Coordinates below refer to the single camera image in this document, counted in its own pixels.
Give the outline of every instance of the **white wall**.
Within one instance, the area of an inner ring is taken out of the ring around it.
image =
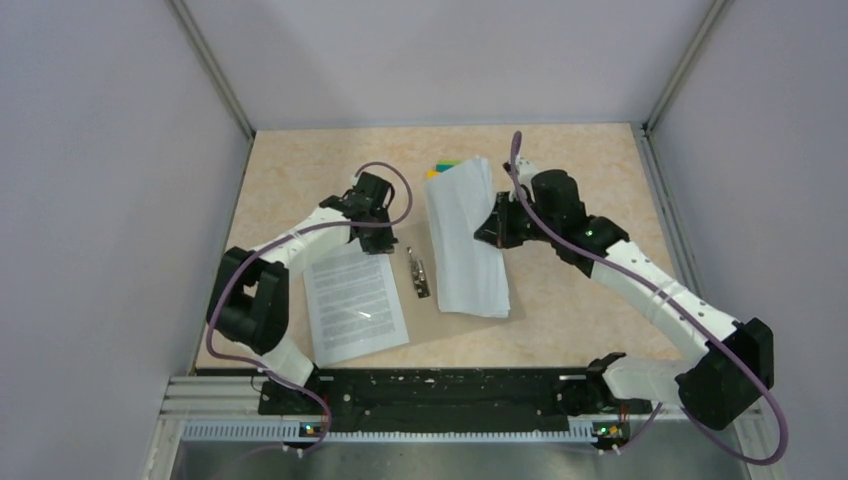
[[[774,330],[794,478],[848,456],[848,3],[735,2],[658,132],[718,305]]]
[[[246,142],[161,0],[0,6],[0,478],[139,478]]]
[[[189,0],[256,129],[644,120],[710,0]]]

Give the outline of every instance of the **black motor joint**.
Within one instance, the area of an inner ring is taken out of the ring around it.
[[[206,321],[212,320],[215,306],[227,282],[238,268],[256,252],[233,247],[221,258]],[[249,287],[256,287],[250,295]],[[225,338],[247,345],[257,355],[264,355],[280,343],[289,324],[289,271],[281,262],[253,261],[236,279],[225,300],[215,330]]]
[[[389,206],[395,198],[390,182],[367,172],[341,197],[333,195],[318,204],[342,212],[353,222],[389,223]],[[392,253],[397,243],[392,227],[351,227],[350,240],[359,239],[362,251],[368,254]]]
[[[504,164],[509,172],[509,164]],[[546,170],[522,185],[530,209],[557,235],[569,243],[599,257],[620,240],[629,241],[626,231],[606,217],[586,214],[580,201],[577,181],[564,170]],[[510,199],[510,192],[499,192],[491,215],[474,233],[477,240],[497,248],[513,248],[527,240],[550,243],[557,256],[590,277],[594,262],[554,241],[524,209],[520,201]]]

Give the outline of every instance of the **cable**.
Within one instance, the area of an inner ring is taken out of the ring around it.
[[[256,388],[256,387],[253,385],[253,380],[254,380],[255,378],[256,378],[256,375],[251,375],[251,376],[250,376],[250,388],[252,388],[252,389],[253,389],[253,391],[254,391],[254,392],[256,392],[256,393],[262,393],[262,390],[260,390],[260,389]]]
[[[763,384],[763,382],[761,382],[760,379],[757,378],[757,375],[754,374],[753,371],[751,371],[751,369],[748,367],[748,365],[745,364],[745,362],[743,362],[726,345],[721,343],[721,340],[716,338],[715,335],[713,335],[709,330],[707,330],[691,313],[689,313],[685,308],[683,308],[683,306],[680,305],[679,302],[677,302],[675,299],[671,298],[671,296],[669,296],[665,291],[659,290],[656,285],[651,283],[650,280],[639,275],[638,273],[633,272],[631,270],[628,270],[627,268],[625,268],[621,265],[618,265],[617,263],[610,262],[609,260],[607,260],[603,257],[599,257],[598,255],[595,255],[594,253],[589,252],[588,250],[584,250],[584,249],[578,247],[577,245],[574,245],[573,243],[563,239],[562,237],[557,235],[556,232],[551,230],[550,227],[545,225],[545,222],[543,222],[542,219],[539,218],[539,216],[536,215],[536,213],[530,207],[530,204],[527,202],[527,197],[524,195],[524,190],[521,188],[521,183],[518,181],[518,173],[517,173],[518,170],[516,168],[515,162],[516,162],[516,158],[518,157],[520,150],[521,150],[521,132],[519,131],[519,132],[515,132],[515,135],[513,135],[513,137],[512,137],[512,147],[511,147],[511,150],[510,150],[510,158],[509,158],[510,169],[509,169],[508,173],[509,173],[509,177],[512,179],[512,183],[513,183],[513,186],[515,188],[515,195],[518,197],[518,200],[521,202],[521,205],[524,207],[524,210],[527,212],[527,215],[529,215],[530,218],[533,219],[533,222],[540,229],[542,229],[542,231],[544,231],[546,234],[548,234],[548,236],[551,237],[551,239],[553,239],[555,242],[562,245],[563,247],[568,248],[569,250],[571,250],[575,253],[578,253],[578,254],[582,255],[583,257],[586,257],[586,258],[588,258],[588,259],[590,259],[590,260],[592,260],[596,263],[600,263],[602,265],[605,265],[605,266],[607,266],[607,267],[609,267],[609,268],[611,268],[611,269],[613,269],[613,270],[615,270],[615,271],[617,271],[617,272],[619,272],[623,275],[626,275],[627,277],[630,277],[631,279],[635,280],[636,282],[638,282],[639,284],[641,284],[642,286],[644,286],[648,290],[658,291],[659,296],[663,300],[668,302],[668,304],[671,305],[672,308],[674,308],[680,315],[683,316],[683,318],[685,318],[690,324],[692,324],[693,327],[695,327],[695,330],[697,330],[701,335],[706,337],[707,340],[709,340],[713,345],[715,345],[715,347],[721,353],[726,355],[727,358],[730,359],[730,361],[733,362],[733,364],[736,365],[739,368],[739,370],[741,370],[742,373],[745,374],[746,377],[748,377],[748,379],[751,381],[751,383],[754,384],[754,386],[757,388],[757,390],[760,392],[760,394],[763,396],[763,398],[765,398],[766,402],[768,402],[769,406],[774,411],[774,416],[777,419],[779,440],[778,440],[777,448],[775,449],[774,453],[772,453],[769,457],[762,458],[762,459],[761,458],[751,458],[751,457],[745,456],[744,454],[741,454],[741,453],[737,452],[736,450],[734,450],[733,448],[725,445],[724,442],[719,440],[718,437],[713,432],[708,430],[707,427],[705,427],[700,422],[698,422],[695,418],[693,418],[692,415],[688,411],[686,411],[686,409],[683,409],[683,412],[689,417],[690,420],[692,420],[692,423],[694,423],[695,426],[698,427],[698,429],[707,438],[709,438],[713,443],[715,443],[719,448],[721,448],[722,450],[724,450],[725,452],[727,452],[728,454],[730,454],[731,456],[733,456],[733,457],[735,457],[739,460],[750,463],[752,465],[760,465],[760,466],[772,465],[772,464],[778,462],[783,457],[783,455],[786,453],[786,448],[789,445],[789,426],[787,425],[786,416],[783,413],[783,409],[780,408],[780,404],[777,403],[777,399],[774,398],[774,395],[772,395],[772,393],[768,390],[768,388],[766,388],[766,386]],[[658,410],[659,410],[659,406],[657,406],[657,408],[654,410],[654,413],[651,414],[651,416],[648,418],[648,421],[639,430],[639,435],[645,430],[646,427],[648,427],[648,425],[651,424],[651,422],[653,422],[653,419],[656,417]],[[636,438],[639,435],[634,436],[630,440],[630,442],[628,442],[625,445],[625,447],[632,444],[633,440],[636,440]]]
[[[283,238],[280,238],[278,240],[275,240],[275,241],[269,243],[268,245],[266,245],[266,246],[258,249],[257,251],[253,252],[253,254],[251,254],[249,257],[247,257],[247,259],[245,259],[245,261],[242,262],[241,265],[239,265],[239,267],[233,273],[232,277],[230,277],[230,279],[227,281],[227,284],[224,286],[224,289],[221,292],[220,298],[218,298],[217,303],[215,303],[215,309],[212,311],[212,315],[209,318],[209,327],[207,328],[207,331],[206,331],[205,343],[206,343],[206,350],[209,352],[210,355],[212,355],[212,357],[223,359],[223,360],[235,360],[235,361],[244,362],[244,363],[248,363],[250,365],[253,365],[254,367],[258,368],[259,370],[264,371],[265,374],[267,374],[268,377],[271,380],[279,383],[280,385],[282,385],[286,388],[296,390],[296,391],[308,396],[312,400],[315,400],[315,402],[318,403],[318,405],[320,405],[321,408],[324,410],[324,415],[327,417],[326,428],[322,429],[322,432],[321,432],[320,436],[318,437],[318,440],[314,444],[312,444],[309,448],[307,448],[306,450],[303,451],[304,454],[312,452],[319,445],[321,445],[321,443],[324,442],[324,439],[326,438],[327,433],[330,431],[330,426],[332,425],[332,421],[333,421],[333,417],[332,417],[332,414],[330,412],[330,407],[327,406],[327,404],[324,402],[324,400],[322,400],[321,397],[316,395],[314,392],[312,392],[312,391],[310,391],[306,388],[303,388],[300,385],[296,385],[292,382],[289,382],[288,380],[282,378],[281,376],[279,376],[275,372],[269,370],[267,366],[265,366],[262,362],[260,362],[258,360],[252,359],[250,357],[244,357],[244,356],[240,356],[240,355],[229,355],[229,354],[218,352],[217,350],[215,350],[215,346],[212,344],[212,332],[215,331],[215,325],[217,325],[217,323],[218,323],[218,319],[220,318],[221,312],[224,309],[224,304],[226,303],[227,299],[230,297],[230,294],[232,293],[236,282],[241,277],[241,275],[244,273],[244,271],[247,269],[247,267],[249,267],[251,263],[253,263],[256,259],[258,259],[262,255],[264,255],[265,253],[270,252],[271,250],[274,250],[275,248],[277,248],[281,245],[284,245],[286,242],[288,242],[289,240],[294,238],[295,235],[306,235],[307,233],[314,232],[314,231],[320,230],[322,228],[330,228],[330,227],[385,228],[385,227],[391,227],[391,226],[397,225],[398,223],[404,221],[406,219],[406,217],[409,216],[409,213],[412,211],[412,187],[409,185],[409,181],[407,181],[406,177],[404,177],[403,174],[400,173],[400,171],[397,168],[389,165],[386,162],[368,162],[368,163],[362,165],[361,167],[359,167],[359,169],[356,171],[356,176],[359,176],[359,174],[362,173],[363,170],[365,170],[368,167],[372,167],[372,166],[379,166],[379,167],[388,168],[395,175],[397,175],[398,178],[400,178],[401,182],[403,182],[404,188],[406,188],[406,195],[407,195],[407,198],[409,199],[409,201],[406,204],[406,209],[403,211],[403,213],[401,213],[401,215],[397,219],[389,221],[389,222],[337,221],[337,222],[319,223],[317,225],[310,225],[308,227],[302,228],[302,229],[298,230],[297,232],[294,232],[293,234],[288,234]],[[240,461],[241,459],[244,459],[244,458],[251,456],[253,453],[259,453],[259,452],[265,451],[269,448],[270,447],[268,445],[265,445],[264,447],[259,447],[255,450],[252,450],[252,451],[247,452],[246,454],[242,455],[241,457],[238,458],[238,460]]]
[[[392,202],[395,201],[395,186],[391,183],[389,184],[389,201],[386,203],[385,207],[389,208],[392,206]]]

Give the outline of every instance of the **metal clip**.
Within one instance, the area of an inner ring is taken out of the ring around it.
[[[430,287],[427,285],[427,274],[424,273],[424,261],[412,254],[412,247],[406,247],[406,253],[409,254],[409,269],[412,273],[412,284],[415,285],[418,298],[429,297]]]

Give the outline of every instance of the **vertical metal post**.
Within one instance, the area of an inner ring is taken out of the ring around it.
[[[244,133],[244,136],[248,140],[252,140],[256,136],[256,130],[250,125],[244,109],[236,98],[220,65],[215,60],[215,56],[212,55],[212,50],[203,38],[203,33],[198,28],[185,2],[183,0],[165,0],[165,3],[168,4],[171,13],[174,14],[174,18],[186,34],[192,50],[197,55],[197,59],[200,61],[203,70],[206,71],[206,75],[209,76],[209,81],[212,82],[212,86],[215,87],[215,91],[218,92],[224,106]]]
[[[723,18],[728,7],[730,7],[730,4],[732,3],[733,0],[713,1],[713,4],[707,11],[706,17],[704,17],[704,20],[698,27],[698,31],[695,32],[695,36],[692,37],[692,40],[689,42],[689,46],[683,53],[683,57],[681,57],[680,62],[674,69],[674,73],[672,73],[671,78],[669,78],[668,83],[666,83],[659,100],[657,100],[657,103],[651,110],[651,114],[645,121],[645,133],[648,137],[654,133],[654,130],[656,130],[657,126],[662,121],[668,107],[674,100],[677,91],[686,80],[686,76],[692,70],[695,63],[697,63],[698,57],[703,51],[704,46],[707,44],[707,41],[709,41],[713,31],[715,31],[716,25],[718,25],[719,21]]]
[[[677,279],[695,295],[705,296],[703,284],[692,256],[692,249],[685,235],[680,215],[674,201],[674,195],[668,185],[665,172],[657,158],[653,141],[639,124],[631,125],[642,168],[648,187],[654,200],[654,206],[659,217],[660,227],[671,255],[672,266]]]
[[[183,424],[182,420],[175,419],[159,419],[156,423],[141,477],[143,480],[170,480],[180,448]]]

